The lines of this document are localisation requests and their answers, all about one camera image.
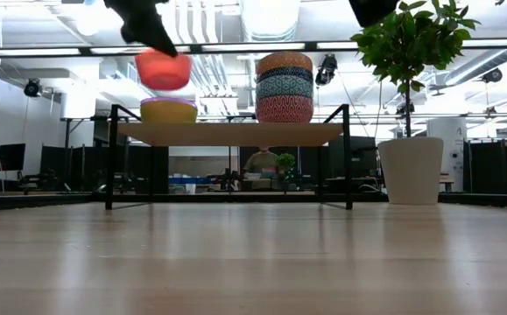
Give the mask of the black wall monitor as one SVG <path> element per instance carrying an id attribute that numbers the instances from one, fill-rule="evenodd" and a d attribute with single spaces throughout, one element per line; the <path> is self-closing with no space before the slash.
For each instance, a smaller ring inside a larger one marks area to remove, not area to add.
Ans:
<path id="1" fill-rule="evenodd" d="M 24 143 L 0 145 L 0 172 L 22 171 L 25 147 Z"/>

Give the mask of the dark blue patterned ceramic bowl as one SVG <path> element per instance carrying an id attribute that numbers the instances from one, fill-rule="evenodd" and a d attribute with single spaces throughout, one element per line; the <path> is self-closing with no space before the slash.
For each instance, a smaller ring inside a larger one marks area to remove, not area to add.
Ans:
<path id="1" fill-rule="evenodd" d="M 293 76 L 309 83 L 313 83 L 313 72 L 300 66 L 282 66 L 264 71 L 257 76 L 257 83 L 275 76 Z"/>

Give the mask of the orange patterned ceramic bowl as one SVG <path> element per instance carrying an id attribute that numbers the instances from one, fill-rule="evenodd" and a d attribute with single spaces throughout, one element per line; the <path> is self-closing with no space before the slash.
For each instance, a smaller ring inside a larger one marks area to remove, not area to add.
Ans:
<path id="1" fill-rule="evenodd" d="M 258 61 L 257 74 L 280 67 L 302 67 L 312 71 L 313 62 L 301 52 L 274 52 Z"/>

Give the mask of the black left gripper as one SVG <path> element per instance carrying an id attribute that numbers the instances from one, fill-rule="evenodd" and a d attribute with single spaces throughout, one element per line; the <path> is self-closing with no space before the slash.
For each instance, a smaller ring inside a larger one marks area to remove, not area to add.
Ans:
<path id="1" fill-rule="evenodd" d="M 112 9 L 122 20 L 120 32 L 126 43 L 143 43 L 170 57 L 178 52 L 162 23 L 156 9 L 157 4 L 168 0 L 103 0 L 105 7 Z"/>

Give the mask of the white round column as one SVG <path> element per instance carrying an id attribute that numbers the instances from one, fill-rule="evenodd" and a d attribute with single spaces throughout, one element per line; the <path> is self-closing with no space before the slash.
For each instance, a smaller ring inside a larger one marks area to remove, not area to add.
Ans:
<path id="1" fill-rule="evenodd" d="M 438 137 L 443 141 L 441 174 L 452 179 L 452 192 L 463 191 L 464 180 L 464 141 L 467 139 L 465 118 L 436 118 L 426 126 L 428 137 Z"/>

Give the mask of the small background plant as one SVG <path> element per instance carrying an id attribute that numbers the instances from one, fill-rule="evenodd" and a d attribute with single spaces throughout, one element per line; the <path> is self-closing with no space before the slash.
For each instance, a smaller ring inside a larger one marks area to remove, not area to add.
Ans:
<path id="1" fill-rule="evenodd" d="M 296 170 L 295 157 L 290 153 L 280 154 L 277 157 L 276 164 L 281 189 L 286 192 L 289 190 L 290 183 L 294 179 Z"/>

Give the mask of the purple plastic bowl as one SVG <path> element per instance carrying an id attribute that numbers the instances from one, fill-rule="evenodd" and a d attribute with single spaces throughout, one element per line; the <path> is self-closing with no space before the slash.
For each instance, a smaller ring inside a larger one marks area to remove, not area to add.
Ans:
<path id="1" fill-rule="evenodd" d="M 151 97 L 151 98 L 145 98 L 145 99 L 143 99 L 143 100 L 140 101 L 140 104 L 143 105 L 143 104 L 149 103 L 149 102 L 177 102 L 177 103 L 182 103 L 182 104 L 186 104 L 186 105 L 189 105 L 189 106 L 196 107 L 196 104 L 193 101 L 189 101 L 189 100 L 186 100 L 186 99 L 180 99 L 180 98 L 172 98 L 172 97 Z"/>

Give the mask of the black aluminium table frame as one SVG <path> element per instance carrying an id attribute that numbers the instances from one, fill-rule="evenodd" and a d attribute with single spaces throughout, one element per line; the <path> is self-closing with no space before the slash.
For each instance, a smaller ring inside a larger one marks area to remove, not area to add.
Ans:
<path id="1" fill-rule="evenodd" d="M 207 44 L 182 44 L 176 45 L 179 53 L 188 55 L 217 55 L 231 53 L 277 53 L 280 51 L 292 51 L 299 53 L 324 53 L 324 52 L 355 52 L 357 44 L 354 41 L 331 41 L 331 42 L 242 42 L 242 43 L 207 43 Z M 479 38 L 466 40 L 463 43 L 463 49 L 494 49 L 507 48 L 507 38 Z M 127 46 L 65 46 L 65 47 L 26 47 L 26 48 L 0 48 L 0 59 L 29 59 L 29 58 L 70 58 L 70 57 L 116 57 L 132 56 L 141 53 L 145 47 L 141 45 Z M 317 150 L 318 172 L 321 172 L 321 149 Z M 331 194 L 327 196 L 342 197 L 340 194 Z M 144 201 L 135 201 L 134 198 L 144 195 L 125 196 L 125 201 L 118 202 L 136 202 L 150 203 Z M 186 199 L 183 196 L 168 195 L 181 198 L 180 202 L 173 203 L 197 203 Z M 383 202 L 387 197 L 380 197 L 376 194 L 352 193 L 354 202 Z M 0 197 L 0 210 L 26 208 L 26 207 L 45 207 L 77 203 L 89 203 L 90 201 L 103 201 L 104 194 L 51 194 L 35 196 L 3 196 Z M 439 202 L 455 203 L 474 206 L 492 206 L 507 207 L 507 194 L 487 194 L 487 193 L 463 193 L 463 192 L 441 192 L 438 197 Z M 332 207 L 344 208 L 345 203 L 336 201 Z"/>

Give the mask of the white plant pot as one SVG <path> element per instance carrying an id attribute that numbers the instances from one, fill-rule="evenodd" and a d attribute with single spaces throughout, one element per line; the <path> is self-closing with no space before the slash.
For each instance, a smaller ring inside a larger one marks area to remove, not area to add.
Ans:
<path id="1" fill-rule="evenodd" d="M 377 146 L 388 200 L 395 205 L 436 205 L 444 143 L 438 137 L 407 137 Z"/>

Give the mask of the green leafy potted plant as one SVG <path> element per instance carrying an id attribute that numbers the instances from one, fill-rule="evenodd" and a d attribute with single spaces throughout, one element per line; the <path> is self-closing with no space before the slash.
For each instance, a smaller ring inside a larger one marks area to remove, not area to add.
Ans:
<path id="1" fill-rule="evenodd" d="M 426 67 L 444 70 L 461 55 L 463 43 L 480 22 L 468 17 L 469 7 L 455 0 L 401 2 L 391 13 L 351 37 L 361 62 L 373 67 L 380 80 L 389 79 L 404 96 L 405 135 L 412 135 L 411 92 L 425 84 L 419 80 Z"/>

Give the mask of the orange plastic bowl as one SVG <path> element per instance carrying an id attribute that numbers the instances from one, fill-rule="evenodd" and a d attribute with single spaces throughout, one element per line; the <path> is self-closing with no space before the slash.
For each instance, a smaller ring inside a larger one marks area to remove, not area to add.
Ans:
<path id="1" fill-rule="evenodd" d="M 135 62 L 142 84 L 150 89 L 178 90 L 190 80 L 192 61 L 184 54 L 171 57 L 148 49 L 137 55 Z"/>

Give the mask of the teal patterned ceramic bowl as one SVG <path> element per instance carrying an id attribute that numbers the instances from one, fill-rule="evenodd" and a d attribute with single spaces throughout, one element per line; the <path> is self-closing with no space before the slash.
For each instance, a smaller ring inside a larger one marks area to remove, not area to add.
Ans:
<path id="1" fill-rule="evenodd" d="M 313 97 L 313 83 L 291 75 L 277 75 L 262 80 L 257 84 L 258 100 L 271 96 L 298 95 Z"/>

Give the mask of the yellow plastic bowl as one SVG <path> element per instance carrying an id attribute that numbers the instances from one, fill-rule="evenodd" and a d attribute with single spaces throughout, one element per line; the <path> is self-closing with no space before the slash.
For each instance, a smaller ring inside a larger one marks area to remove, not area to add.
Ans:
<path id="1" fill-rule="evenodd" d="M 177 102 L 149 102 L 140 106 L 144 123 L 195 123 L 198 109 Z"/>

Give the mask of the wooden shelf with black legs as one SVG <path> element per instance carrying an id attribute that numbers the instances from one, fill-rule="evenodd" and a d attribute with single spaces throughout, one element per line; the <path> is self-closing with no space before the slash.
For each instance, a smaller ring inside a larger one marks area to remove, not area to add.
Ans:
<path id="1" fill-rule="evenodd" d="M 221 146 L 229 149 L 242 146 L 290 146 L 316 147 L 343 136 L 343 166 L 345 171 L 344 195 L 327 196 L 323 193 L 323 176 L 318 172 L 317 191 L 314 194 L 208 194 L 194 196 L 192 202 L 205 203 L 313 203 L 332 206 L 336 201 L 345 203 L 344 208 L 353 208 L 350 189 L 351 144 L 349 131 L 349 106 L 340 105 L 322 123 L 167 123 L 149 124 L 121 105 L 114 104 L 109 115 L 109 148 L 106 179 L 105 208 L 111 210 L 115 201 L 125 201 L 125 197 L 114 195 L 114 173 L 116 166 L 116 141 L 119 134 L 135 138 L 151 146 L 149 192 L 137 196 L 135 201 L 150 203 L 180 202 L 181 198 L 155 193 L 157 148 L 171 146 Z"/>

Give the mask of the person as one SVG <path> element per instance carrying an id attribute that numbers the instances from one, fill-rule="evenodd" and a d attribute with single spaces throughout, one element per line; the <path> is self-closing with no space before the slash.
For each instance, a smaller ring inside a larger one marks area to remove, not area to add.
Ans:
<path id="1" fill-rule="evenodd" d="M 277 159 L 278 155 L 271 152 L 269 147 L 259 147 L 258 152 L 249 157 L 243 167 L 244 177 L 259 174 L 256 180 L 244 182 L 249 191 L 271 191 L 277 188 L 278 184 L 274 180 L 278 170 Z"/>

